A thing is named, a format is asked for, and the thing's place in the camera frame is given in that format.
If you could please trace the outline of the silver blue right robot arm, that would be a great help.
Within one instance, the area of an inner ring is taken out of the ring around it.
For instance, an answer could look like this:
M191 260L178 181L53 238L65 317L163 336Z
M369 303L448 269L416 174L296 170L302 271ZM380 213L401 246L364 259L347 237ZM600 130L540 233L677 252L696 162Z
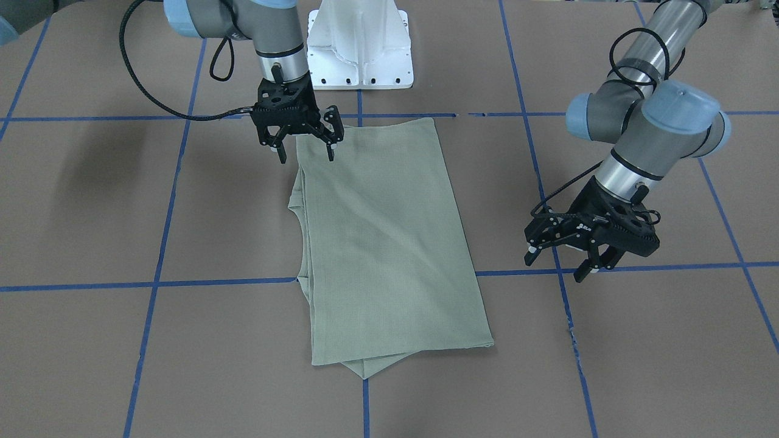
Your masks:
M326 145L328 160L334 160L335 148L344 136L343 123L337 106L320 110L315 100L297 2L162 2L169 26L182 36L219 38L222 47L231 47L234 41L253 43L262 74L256 102L214 116L188 116L160 102L142 86L125 44L129 19L140 5L139 1L131 2L122 17L119 50L129 77L150 102L189 121L217 121L246 114L256 127L259 143L274 150L281 163L287 160L284 139L297 135L320 139Z

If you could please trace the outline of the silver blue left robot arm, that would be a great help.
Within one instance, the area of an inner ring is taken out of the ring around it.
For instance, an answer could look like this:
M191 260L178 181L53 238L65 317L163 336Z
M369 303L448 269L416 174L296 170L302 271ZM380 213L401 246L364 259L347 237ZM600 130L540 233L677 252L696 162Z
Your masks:
M714 97L671 78L693 34L721 6L662 1L646 27L626 32L635 41L623 57L609 54L611 69L600 88L573 98L565 114L568 132L612 147L582 173L587 182L567 211L551 208L548 198L531 211L526 265L548 248L578 249L586 253L574 272L581 282L613 269L626 253L646 257L658 249L660 213L643 200L674 164L710 155L731 136L731 122Z

